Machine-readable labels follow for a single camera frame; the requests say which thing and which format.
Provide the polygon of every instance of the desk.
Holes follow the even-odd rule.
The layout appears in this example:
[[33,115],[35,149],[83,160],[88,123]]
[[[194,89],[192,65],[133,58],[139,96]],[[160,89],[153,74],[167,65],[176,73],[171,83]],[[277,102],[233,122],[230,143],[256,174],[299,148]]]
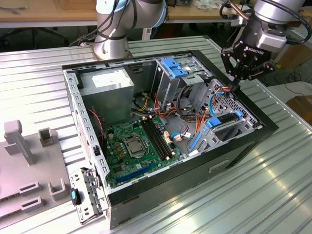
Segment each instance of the desk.
[[[182,48],[201,50],[225,72],[219,48],[201,36],[129,43],[134,56]],[[71,116],[61,66],[92,61],[88,46],[0,54],[0,113],[24,119],[23,134],[44,127],[56,129],[68,173],[88,163]],[[114,233],[312,232],[312,128],[261,83],[247,81],[241,89],[279,126],[277,132],[236,166],[123,223]],[[72,202],[67,202],[1,233],[112,233],[105,231],[105,224],[99,218],[81,226]]]
[[[2,0],[0,6],[27,6],[20,15],[0,11],[0,28],[23,27],[58,27],[58,26],[87,26],[97,24],[95,10],[64,10],[58,0]],[[312,9],[305,9],[303,16],[310,18]],[[195,6],[169,7],[169,22],[224,22],[218,9],[202,11]]]

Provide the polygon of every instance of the aluminum table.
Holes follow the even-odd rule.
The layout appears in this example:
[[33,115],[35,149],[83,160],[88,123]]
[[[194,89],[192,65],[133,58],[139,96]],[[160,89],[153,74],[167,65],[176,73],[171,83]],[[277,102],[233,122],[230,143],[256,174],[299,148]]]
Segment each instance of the aluminum table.
[[[218,46],[201,36],[133,41],[129,46],[134,56],[199,49],[225,72]],[[68,173],[87,162],[61,66],[91,61],[95,58],[89,47],[0,54],[1,131],[3,122],[14,118],[21,120],[23,135],[56,129]],[[104,218],[81,226],[67,202],[0,233],[312,233],[311,127],[260,82],[245,82],[242,90],[279,130],[233,168],[112,231]]]

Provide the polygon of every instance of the motherboard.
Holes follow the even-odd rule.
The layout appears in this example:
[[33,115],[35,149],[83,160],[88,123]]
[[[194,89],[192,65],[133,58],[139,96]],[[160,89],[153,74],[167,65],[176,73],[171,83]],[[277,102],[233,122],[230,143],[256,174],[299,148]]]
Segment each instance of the motherboard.
[[182,154],[166,135],[159,117],[104,129],[107,139],[106,177],[111,188],[178,162]]

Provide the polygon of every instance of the robot logo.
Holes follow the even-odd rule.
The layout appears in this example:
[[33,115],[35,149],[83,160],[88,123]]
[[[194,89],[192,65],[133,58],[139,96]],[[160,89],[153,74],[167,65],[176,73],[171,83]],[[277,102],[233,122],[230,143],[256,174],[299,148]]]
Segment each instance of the robot logo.
[[255,49],[253,49],[253,48],[250,48],[250,47],[246,46],[245,49],[244,49],[244,51],[247,51],[247,50],[248,50],[248,51],[251,51],[251,52],[254,52],[254,53],[257,53],[257,54],[261,54],[261,55],[264,54],[264,52],[261,51],[261,50],[255,50]]

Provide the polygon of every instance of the blue cable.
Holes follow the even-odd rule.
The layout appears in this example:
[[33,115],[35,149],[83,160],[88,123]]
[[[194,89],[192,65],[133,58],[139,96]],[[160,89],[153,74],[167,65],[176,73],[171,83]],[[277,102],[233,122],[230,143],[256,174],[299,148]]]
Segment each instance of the blue cable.
[[214,110],[213,110],[213,98],[214,98],[214,95],[216,94],[224,94],[224,92],[217,92],[211,96],[210,101],[209,101],[209,111],[212,116],[215,116]]
[[151,39],[153,39],[153,37],[156,35],[157,28],[158,28],[158,27],[155,28],[155,31],[154,31],[153,35],[151,36]]
[[171,138],[173,138],[174,136],[179,135],[179,134],[181,134],[181,133],[178,133],[178,132],[172,133]]

